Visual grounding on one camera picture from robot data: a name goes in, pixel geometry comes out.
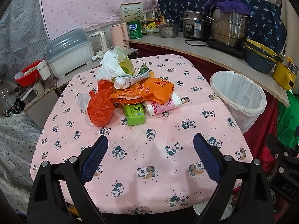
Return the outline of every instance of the rice cooker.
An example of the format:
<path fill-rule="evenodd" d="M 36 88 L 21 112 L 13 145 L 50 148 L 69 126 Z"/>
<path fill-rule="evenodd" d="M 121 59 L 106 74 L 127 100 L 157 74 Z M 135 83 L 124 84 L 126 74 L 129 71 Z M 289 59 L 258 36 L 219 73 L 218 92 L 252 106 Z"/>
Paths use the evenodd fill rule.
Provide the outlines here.
<path fill-rule="evenodd" d="M 210 21 L 204 13 L 197 11 L 184 11 L 183 35 L 190 39 L 207 40 L 211 34 Z"/>

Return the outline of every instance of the green can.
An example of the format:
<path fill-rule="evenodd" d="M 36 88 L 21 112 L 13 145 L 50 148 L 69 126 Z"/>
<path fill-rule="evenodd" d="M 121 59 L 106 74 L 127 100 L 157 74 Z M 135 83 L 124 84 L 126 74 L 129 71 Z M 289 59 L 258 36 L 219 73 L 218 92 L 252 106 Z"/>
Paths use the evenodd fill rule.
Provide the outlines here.
<path fill-rule="evenodd" d="M 140 20 L 127 23 L 130 39 L 142 38 L 142 29 Z"/>

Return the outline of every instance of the pink tablecloth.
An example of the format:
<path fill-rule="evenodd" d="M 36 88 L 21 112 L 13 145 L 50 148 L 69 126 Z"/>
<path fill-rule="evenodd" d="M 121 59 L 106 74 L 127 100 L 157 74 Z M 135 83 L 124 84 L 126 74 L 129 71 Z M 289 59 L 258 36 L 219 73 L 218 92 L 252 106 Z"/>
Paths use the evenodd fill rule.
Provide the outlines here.
<path fill-rule="evenodd" d="M 80 152 L 104 134 L 109 148 L 92 181 L 85 184 L 95 205 L 116 214 L 160 213 L 207 201 L 216 188 L 193 148 L 193 136 L 201 133 L 210 144 L 236 160 L 251 162 L 244 137 L 222 101 L 185 58 L 161 55 L 133 60 L 143 62 L 173 84 L 182 106 L 165 114 L 147 116 L 143 125 L 128 126 L 121 108 L 103 128 L 88 126 L 77 96 L 97 88 L 96 69 L 74 76 L 63 91 L 33 156 L 34 179 L 41 162 L 60 163 Z M 71 198 L 66 185 L 62 190 Z"/>

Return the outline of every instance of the stainless steel pot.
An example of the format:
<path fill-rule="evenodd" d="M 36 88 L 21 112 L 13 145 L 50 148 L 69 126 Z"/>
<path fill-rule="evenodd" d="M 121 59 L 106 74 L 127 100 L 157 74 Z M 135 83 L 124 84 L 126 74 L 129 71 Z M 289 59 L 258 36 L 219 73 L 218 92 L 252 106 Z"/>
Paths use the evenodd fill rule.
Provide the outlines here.
<path fill-rule="evenodd" d="M 204 17 L 204 13 L 184 11 L 183 35 L 185 37 L 206 40 L 210 31 L 210 21 Z"/>
<path fill-rule="evenodd" d="M 178 26 L 175 24 L 160 25 L 159 34 L 162 38 L 174 38 L 178 35 Z"/>
<path fill-rule="evenodd" d="M 213 40 L 228 47 L 239 49 L 247 36 L 248 21 L 252 16 L 237 12 L 220 13 L 219 8 L 213 11 L 213 17 L 205 16 L 212 22 Z"/>

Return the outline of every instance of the blue patterned cloth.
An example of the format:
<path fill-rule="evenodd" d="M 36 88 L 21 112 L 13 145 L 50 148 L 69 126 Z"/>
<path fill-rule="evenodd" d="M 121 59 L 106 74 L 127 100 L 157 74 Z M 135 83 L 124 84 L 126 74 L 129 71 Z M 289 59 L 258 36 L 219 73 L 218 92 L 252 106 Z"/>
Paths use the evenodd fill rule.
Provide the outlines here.
<path fill-rule="evenodd" d="M 208 0 L 158 0 L 161 13 L 183 31 L 183 12 L 195 10 L 204 12 L 203 5 Z M 286 29 L 280 20 L 281 7 L 265 0 L 240 0 L 246 4 L 255 19 L 249 22 L 247 38 L 255 40 L 276 53 L 283 50 Z"/>

